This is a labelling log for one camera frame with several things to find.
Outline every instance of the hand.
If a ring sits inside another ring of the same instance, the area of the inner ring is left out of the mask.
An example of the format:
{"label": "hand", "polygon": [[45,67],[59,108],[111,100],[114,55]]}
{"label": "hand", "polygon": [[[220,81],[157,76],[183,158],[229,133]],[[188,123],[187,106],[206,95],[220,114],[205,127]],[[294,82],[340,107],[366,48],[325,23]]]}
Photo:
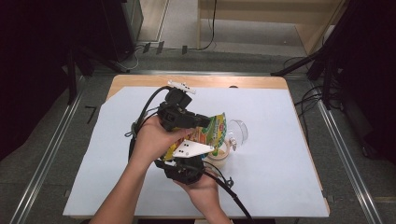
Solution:
{"label": "hand", "polygon": [[140,128],[131,160],[143,162],[147,167],[161,157],[177,140],[190,134],[192,129],[167,132],[158,116],[149,118]]}
{"label": "hand", "polygon": [[[206,171],[217,176],[209,168],[206,168]],[[185,185],[178,181],[174,182],[189,194],[194,206],[205,216],[209,223],[231,223],[220,207],[219,188],[214,179],[207,175],[202,175],[201,179],[194,184]]]}

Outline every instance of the wooden table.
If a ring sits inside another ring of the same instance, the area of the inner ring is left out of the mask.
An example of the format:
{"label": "wooden table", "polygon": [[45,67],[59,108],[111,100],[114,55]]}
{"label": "wooden table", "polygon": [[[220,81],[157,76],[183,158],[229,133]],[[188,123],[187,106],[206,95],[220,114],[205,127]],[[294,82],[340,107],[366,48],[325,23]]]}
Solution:
{"label": "wooden table", "polygon": [[[238,117],[246,122],[247,142],[230,154],[221,169],[227,177],[233,177],[233,190],[253,217],[329,215],[283,77],[119,75],[101,107],[64,216],[86,218],[95,213],[126,165],[130,140],[123,136],[124,132],[130,129],[149,96],[169,79],[187,82],[197,90],[187,108],[190,111],[202,110],[204,113],[200,114],[214,115],[217,113],[214,111],[224,110],[229,118]],[[221,206],[229,217],[244,217],[224,190],[219,194]],[[187,194],[155,165],[148,169],[135,216],[202,218]]]}
{"label": "wooden table", "polygon": [[[215,0],[198,0],[197,48],[201,46],[201,19],[213,19],[214,3]],[[345,0],[218,0],[216,20],[296,24],[309,55],[321,43],[344,3]]]}

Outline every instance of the white paper sheet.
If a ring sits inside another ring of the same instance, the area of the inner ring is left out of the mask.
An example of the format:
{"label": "white paper sheet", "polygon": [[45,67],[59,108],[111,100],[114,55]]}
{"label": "white paper sheet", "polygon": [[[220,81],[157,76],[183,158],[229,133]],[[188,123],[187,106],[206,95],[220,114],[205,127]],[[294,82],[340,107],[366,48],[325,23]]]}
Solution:
{"label": "white paper sheet", "polygon": [[[79,168],[65,216],[92,216],[118,181],[127,163],[130,138],[124,136],[158,88],[127,87],[101,108],[99,120]],[[232,190],[253,217],[327,217],[314,164],[287,90],[196,88],[187,107],[194,113],[241,119],[248,140],[232,151],[222,168],[234,180]],[[158,106],[167,91],[151,107]],[[229,217],[244,214],[219,191]],[[137,217],[201,217],[188,195],[154,163],[148,170]]]}

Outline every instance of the gray floor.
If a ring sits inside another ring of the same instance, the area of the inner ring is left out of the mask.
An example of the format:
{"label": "gray floor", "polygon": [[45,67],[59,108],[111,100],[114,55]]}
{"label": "gray floor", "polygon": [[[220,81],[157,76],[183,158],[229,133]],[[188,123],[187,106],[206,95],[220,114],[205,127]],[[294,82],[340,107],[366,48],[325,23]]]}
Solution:
{"label": "gray floor", "polygon": [[[198,1],[170,0],[161,41],[170,49],[187,45],[197,48]],[[211,39],[211,20],[201,20],[201,48]],[[214,44],[208,49],[216,52],[244,52],[252,54],[306,56],[294,24],[221,21],[215,22]]]}
{"label": "gray floor", "polygon": [[[281,69],[283,62],[288,59],[281,56],[196,51],[181,55],[174,50],[166,50],[160,55],[156,55],[155,50],[151,50],[146,54],[139,54],[138,57],[138,68],[143,72],[136,70],[134,73],[144,74],[144,70],[228,71],[254,73],[252,75],[261,74],[262,76],[265,75],[264,73]],[[300,70],[303,73],[306,68],[303,67]],[[96,112],[92,122],[87,124],[92,111],[85,108],[85,105],[100,106],[105,101],[114,75],[105,67],[98,65],[94,76],[88,80],[76,114],[33,203],[26,223],[79,223],[81,221],[62,216],[67,201],[64,193],[72,188],[98,114]],[[290,75],[287,77],[287,81],[294,102],[300,101],[303,94],[311,87],[304,76]],[[0,162],[0,191],[2,195],[0,223],[7,223],[11,220],[21,195],[32,178],[65,111],[66,101],[67,91],[41,120],[26,144]],[[396,195],[393,178],[396,171],[395,166],[388,161],[372,161],[364,158],[361,155],[357,138],[350,129],[345,116],[338,111],[334,111],[334,114],[350,152],[359,165],[361,174],[373,196],[394,197]],[[306,119],[310,132],[312,157],[318,169],[321,184],[330,198],[331,215],[329,218],[301,218],[299,223],[366,223],[359,200],[319,110],[314,107],[306,113]],[[395,203],[378,203],[377,207],[384,223],[396,222]],[[277,219],[276,221],[286,224],[293,223],[294,219]]]}

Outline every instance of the floor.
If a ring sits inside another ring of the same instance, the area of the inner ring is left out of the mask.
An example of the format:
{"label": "floor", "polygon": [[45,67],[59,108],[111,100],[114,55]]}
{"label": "floor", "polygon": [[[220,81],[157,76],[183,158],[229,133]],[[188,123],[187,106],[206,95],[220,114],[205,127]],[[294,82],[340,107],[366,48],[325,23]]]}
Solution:
{"label": "floor", "polygon": [[[224,39],[223,35],[228,34],[229,31],[226,30],[227,24],[222,27],[219,25],[216,28],[218,31],[215,38],[216,44],[211,45],[212,49],[206,52],[189,51],[186,55],[181,55],[178,52],[180,46],[196,47],[195,26],[193,21],[188,19],[179,20],[184,21],[185,24],[175,25],[175,20],[180,15],[185,15],[188,18],[188,15],[193,14],[191,6],[193,2],[187,0],[163,1],[160,4],[162,7],[159,7],[159,13],[152,13],[161,15],[164,21],[157,22],[158,28],[156,29],[160,31],[159,33],[153,32],[153,37],[145,37],[145,39],[164,41],[166,48],[177,50],[165,50],[162,54],[157,55],[153,43],[153,48],[149,52],[143,54],[140,50],[122,63],[131,67],[136,65],[132,73],[140,74],[147,70],[161,70],[167,72],[190,71],[190,74],[193,71],[239,72],[263,76],[298,60],[298,58],[292,59],[293,57],[306,56],[292,27],[287,24],[276,25],[273,23],[250,24],[250,27],[246,28],[257,29],[258,26],[265,25],[266,27],[263,29],[267,29],[265,33],[269,35],[264,39],[265,42],[259,42],[262,40],[262,34],[240,35],[238,39],[224,45],[221,44],[221,40]],[[178,8],[183,6],[186,10],[180,11]],[[210,30],[206,33],[203,32],[203,40],[206,40],[206,43],[208,38],[205,36],[208,36],[209,32]],[[90,106],[96,106],[100,110],[100,105],[106,99],[106,92],[111,80],[116,75],[101,65],[97,65],[95,68],[94,76],[79,86],[84,91],[78,105],[74,108],[74,116],[67,124],[64,137],[52,155],[52,164],[45,173],[45,179],[37,183],[37,192],[33,194],[35,197],[31,201],[30,207],[26,208],[28,213],[20,222],[13,219],[12,223],[81,222],[81,220],[63,217],[62,212],[67,202],[68,191],[73,186],[78,167],[97,120],[96,112],[92,121],[88,122],[92,114]],[[306,72],[306,68],[302,67],[296,72],[303,74]],[[301,97],[312,87],[312,83],[304,76],[290,75],[286,77],[286,80],[294,102],[300,101]],[[320,85],[320,80],[313,84]],[[60,121],[63,120],[64,111],[69,109],[66,102],[67,91],[59,97],[52,109],[40,121],[28,141],[0,161],[0,195],[2,198],[0,200],[0,223],[8,223],[12,219],[26,187],[32,183],[35,171],[51,144],[52,136],[57,132]],[[361,145],[357,136],[351,129],[346,116],[338,110],[332,110],[332,115],[343,136],[347,152],[359,171],[359,178],[373,200],[368,203],[374,205],[381,220],[370,222],[366,218],[361,198],[357,196],[357,190],[351,184],[352,180],[342,160],[342,155],[332,139],[322,111],[319,106],[315,105],[306,114],[310,131],[310,150],[331,209],[331,215],[329,218],[320,219],[300,218],[299,223],[396,223],[396,178],[394,178],[396,167],[384,159],[369,160],[365,158],[361,153]],[[291,224],[295,221],[294,218],[278,218],[276,223]]]}

